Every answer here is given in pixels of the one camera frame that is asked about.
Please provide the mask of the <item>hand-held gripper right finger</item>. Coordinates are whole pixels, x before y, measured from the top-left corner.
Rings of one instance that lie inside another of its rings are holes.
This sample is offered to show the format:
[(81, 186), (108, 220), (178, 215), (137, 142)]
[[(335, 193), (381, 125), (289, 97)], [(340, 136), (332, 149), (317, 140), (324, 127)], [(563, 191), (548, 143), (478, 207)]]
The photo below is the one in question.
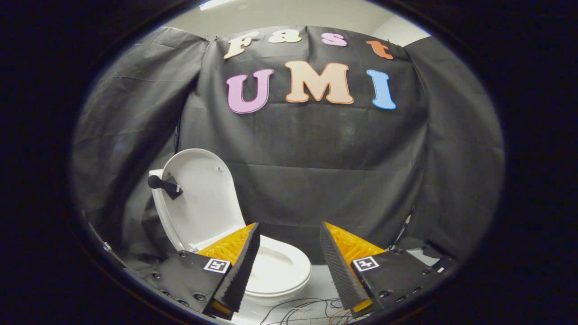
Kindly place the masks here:
[(456, 259), (382, 249), (349, 231), (322, 222), (320, 247), (343, 308), (353, 316), (396, 313), (440, 285)]

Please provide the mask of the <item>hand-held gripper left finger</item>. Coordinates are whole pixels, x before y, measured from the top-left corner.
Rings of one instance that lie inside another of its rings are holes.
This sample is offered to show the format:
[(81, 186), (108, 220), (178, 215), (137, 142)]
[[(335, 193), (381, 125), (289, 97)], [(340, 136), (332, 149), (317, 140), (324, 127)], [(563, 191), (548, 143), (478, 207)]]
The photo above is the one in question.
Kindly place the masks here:
[(155, 290), (206, 316), (240, 309), (260, 248), (260, 225), (252, 223), (198, 252), (180, 251), (143, 274)]

